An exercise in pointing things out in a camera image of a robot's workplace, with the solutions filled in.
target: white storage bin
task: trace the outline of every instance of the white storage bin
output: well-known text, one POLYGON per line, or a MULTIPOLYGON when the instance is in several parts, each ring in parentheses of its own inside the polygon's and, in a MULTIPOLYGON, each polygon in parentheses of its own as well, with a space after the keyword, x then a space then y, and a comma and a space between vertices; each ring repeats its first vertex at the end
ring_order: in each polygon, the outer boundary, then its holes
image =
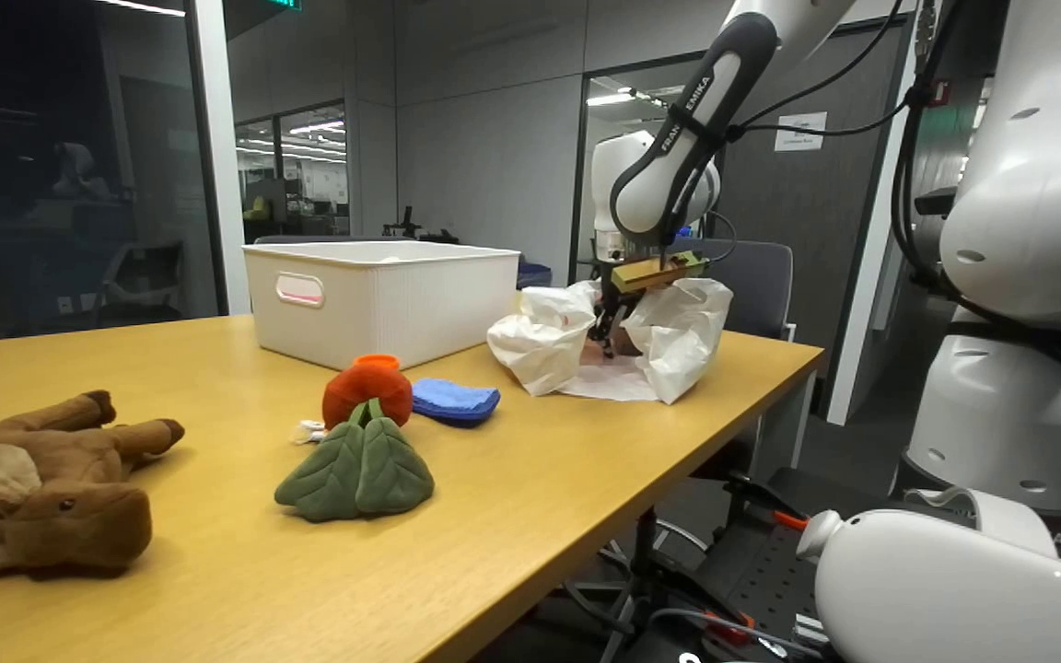
POLYGON ((520 251, 466 242, 247 245, 259 341, 348 367, 356 355, 419 364, 487 340, 520 280, 520 251))

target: desk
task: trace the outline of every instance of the desk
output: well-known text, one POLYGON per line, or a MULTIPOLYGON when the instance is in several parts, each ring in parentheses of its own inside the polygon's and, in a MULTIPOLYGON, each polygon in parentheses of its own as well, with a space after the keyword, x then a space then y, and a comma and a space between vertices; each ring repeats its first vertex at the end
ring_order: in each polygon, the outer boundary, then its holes
POLYGON ((527 398, 482 347, 413 367, 501 388, 496 416, 407 433, 438 495, 393 518, 302 524, 273 503, 329 367, 264 355, 251 315, 0 341, 0 416, 116 390, 118 420, 187 439, 137 482, 154 542, 121 577, 0 577, 0 659, 466 659, 794 390, 812 347, 722 334, 677 405, 527 398))

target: blue sponge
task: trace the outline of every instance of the blue sponge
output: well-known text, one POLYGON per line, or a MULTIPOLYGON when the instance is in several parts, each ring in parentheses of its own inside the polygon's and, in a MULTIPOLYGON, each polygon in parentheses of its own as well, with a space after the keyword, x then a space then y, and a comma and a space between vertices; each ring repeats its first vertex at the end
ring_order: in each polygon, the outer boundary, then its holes
POLYGON ((501 402, 501 390, 493 388, 462 388, 447 379, 413 383, 413 409, 441 423, 462 423, 462 426, 482 423, 492 420, 496 402, 501 402))

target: brown plush toy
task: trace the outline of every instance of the brown plush toy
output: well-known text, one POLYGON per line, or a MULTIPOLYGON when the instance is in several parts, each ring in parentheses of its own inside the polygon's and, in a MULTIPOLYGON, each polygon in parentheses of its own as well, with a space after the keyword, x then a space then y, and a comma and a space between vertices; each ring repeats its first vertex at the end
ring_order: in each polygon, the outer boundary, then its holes
POLYGON ((108 390, 0 420, 0 574, 124 572, 153 546, 146 495, 124 486, 185 426, 112 423, 108 390))

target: orange ball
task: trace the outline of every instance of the orange ball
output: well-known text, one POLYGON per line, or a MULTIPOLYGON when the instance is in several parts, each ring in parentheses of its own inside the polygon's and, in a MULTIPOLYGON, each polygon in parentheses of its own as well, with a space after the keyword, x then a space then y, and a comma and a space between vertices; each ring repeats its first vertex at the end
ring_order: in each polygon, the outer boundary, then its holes
POLYGON ((413 416, 413 383, 393 355, 354 356, 320 393, 323 426, 342 423, 361 402, 380 398, 393 423, 413 416))

